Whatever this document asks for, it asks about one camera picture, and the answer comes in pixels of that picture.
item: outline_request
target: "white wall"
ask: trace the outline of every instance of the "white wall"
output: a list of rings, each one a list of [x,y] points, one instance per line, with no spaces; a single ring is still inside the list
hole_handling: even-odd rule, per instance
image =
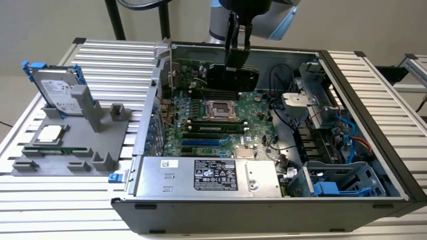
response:
[[[159,40],[158,10],[119,9],[127,39]],[[283,41],[254,38],[252,45],[363,51],[375,64],[394,65],[405,53],[427,54],[426,10],[427,0],[302,0]],[[210,0],[174,0],[170,20],[174,40],[202,42]],[[35,94],[22,61],[58,63],[75,37],[115,39],[104,0],[0,0],[0,120],[14,123]],[[406,94],[413,107],[421,95]]]

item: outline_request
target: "warning label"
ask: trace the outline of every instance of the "warning label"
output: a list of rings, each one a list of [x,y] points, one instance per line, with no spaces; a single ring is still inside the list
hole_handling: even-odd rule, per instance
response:
[[[72,88],[62,80],[42,80],[46,93],[56,108],[66,114],[82,114],[78,100],[72,97]]]
[[[195,160],[194,188],[198,191],[238,191],[236,162]]]

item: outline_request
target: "sticker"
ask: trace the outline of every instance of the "sticker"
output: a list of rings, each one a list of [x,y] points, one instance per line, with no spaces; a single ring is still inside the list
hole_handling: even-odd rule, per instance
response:
[[[206,131],[220,131],[222,128],[220,127],[206,127],[206,126],[202,126],[199,127],[199,130],[206,130]]]
[[[42,84],[58,110],[66,114],[82,114],[78,100],[72,98],[70,84],[62,80],[42,80]]]
[[[179,161],[178,160],[162,160],[160,168],[178,168]]]
[[[238,191],[236,161],[195,160],[194,188],[198,191]]]

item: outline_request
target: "blue pcie slot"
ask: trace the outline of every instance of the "blue pcie slot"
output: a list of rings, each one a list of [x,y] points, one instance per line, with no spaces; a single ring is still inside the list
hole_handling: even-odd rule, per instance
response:
[[[183,140],[182,146],[214,146],[220,147],[222,142],[219,140]]]

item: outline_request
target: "cpu socket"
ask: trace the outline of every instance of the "cpu socket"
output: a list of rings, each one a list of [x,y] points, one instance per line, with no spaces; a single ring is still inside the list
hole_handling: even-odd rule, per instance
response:
[[[236,121],[236,103],[234,101],[207,101],[204,119]]]

